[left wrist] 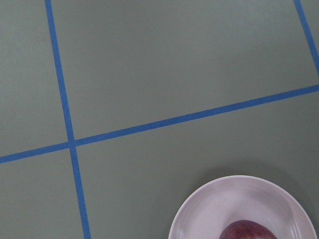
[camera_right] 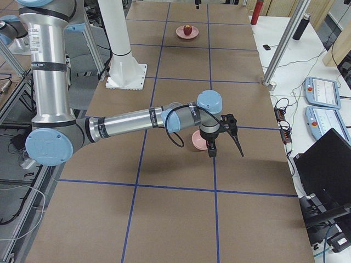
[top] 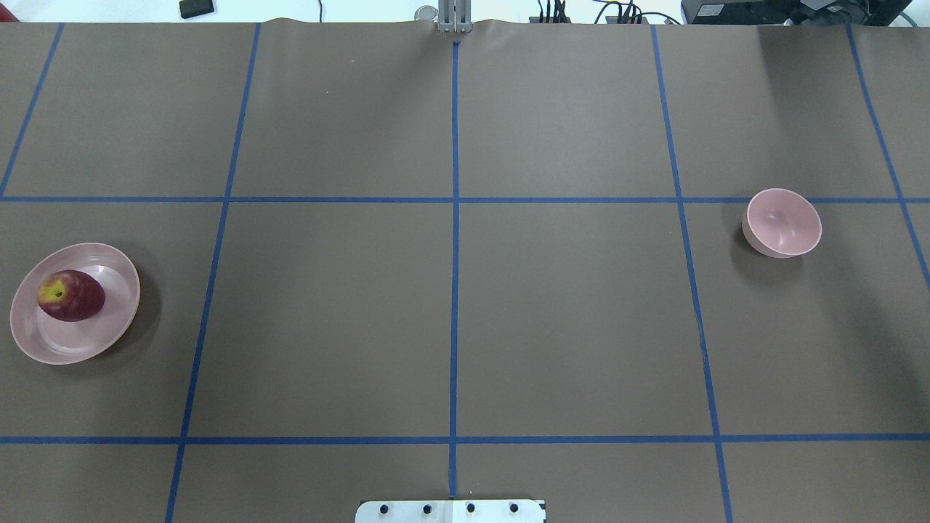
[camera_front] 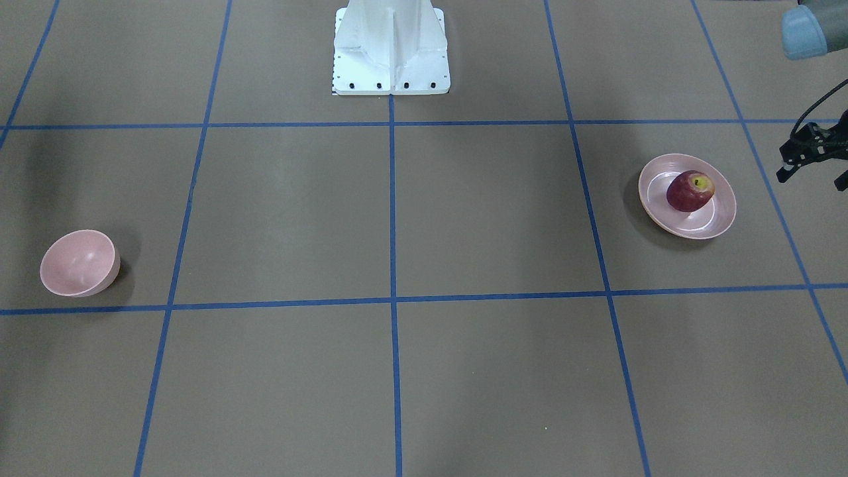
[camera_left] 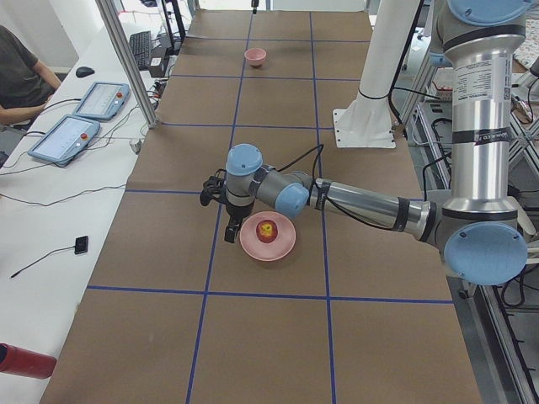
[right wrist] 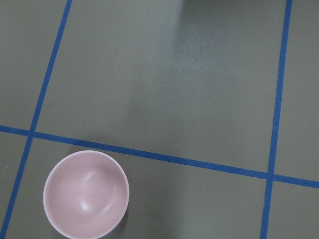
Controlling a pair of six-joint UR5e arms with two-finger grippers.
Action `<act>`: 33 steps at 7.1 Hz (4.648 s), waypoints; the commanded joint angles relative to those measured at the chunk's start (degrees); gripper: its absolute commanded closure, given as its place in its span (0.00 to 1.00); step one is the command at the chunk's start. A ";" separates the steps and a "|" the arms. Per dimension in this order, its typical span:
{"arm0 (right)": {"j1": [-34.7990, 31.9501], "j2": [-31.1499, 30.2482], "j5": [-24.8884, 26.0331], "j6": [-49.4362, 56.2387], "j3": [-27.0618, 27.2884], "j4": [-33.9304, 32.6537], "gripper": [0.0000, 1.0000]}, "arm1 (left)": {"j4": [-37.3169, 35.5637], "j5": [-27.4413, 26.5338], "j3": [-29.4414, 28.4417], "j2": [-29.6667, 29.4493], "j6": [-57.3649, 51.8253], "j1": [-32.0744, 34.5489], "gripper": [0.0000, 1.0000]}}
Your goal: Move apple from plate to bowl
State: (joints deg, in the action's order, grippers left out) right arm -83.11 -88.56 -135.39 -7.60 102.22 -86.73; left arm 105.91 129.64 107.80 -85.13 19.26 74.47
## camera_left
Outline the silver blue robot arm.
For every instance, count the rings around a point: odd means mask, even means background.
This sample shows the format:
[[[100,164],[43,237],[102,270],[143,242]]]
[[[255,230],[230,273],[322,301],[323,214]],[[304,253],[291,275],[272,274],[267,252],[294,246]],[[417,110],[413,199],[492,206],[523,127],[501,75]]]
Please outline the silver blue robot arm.
[[[510,203],[511,62],[526,36],[527,1],[439,1],[432,42],[452,64],[451,194],[442,205],[378,194],[311,174],[279,173],[256,146],[227,155],[221,202],[235,242],[255,200],[288,218],[305,206],[384,231],[407,232],[440,251],[472,284],[503,284],[526,266],[527,245]]]

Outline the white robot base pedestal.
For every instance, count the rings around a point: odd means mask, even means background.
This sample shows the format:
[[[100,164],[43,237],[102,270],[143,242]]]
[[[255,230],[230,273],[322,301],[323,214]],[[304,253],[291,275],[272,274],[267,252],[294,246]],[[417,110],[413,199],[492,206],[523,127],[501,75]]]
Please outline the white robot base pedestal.
[[[338,148],[396,147],[389,97],[422,4],[420,0],[380,2],[357,96],[347,108],[333,111]]]

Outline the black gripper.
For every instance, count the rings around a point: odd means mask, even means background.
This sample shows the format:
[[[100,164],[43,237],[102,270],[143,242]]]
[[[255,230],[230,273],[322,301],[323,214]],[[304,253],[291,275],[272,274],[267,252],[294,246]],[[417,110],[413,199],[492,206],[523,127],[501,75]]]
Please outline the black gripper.
[[[243,220],[252,214],[252,205],[237,206],[227,202],[226,211],[229,214],[229,222],[225,228],[224,240],[235,243]]]

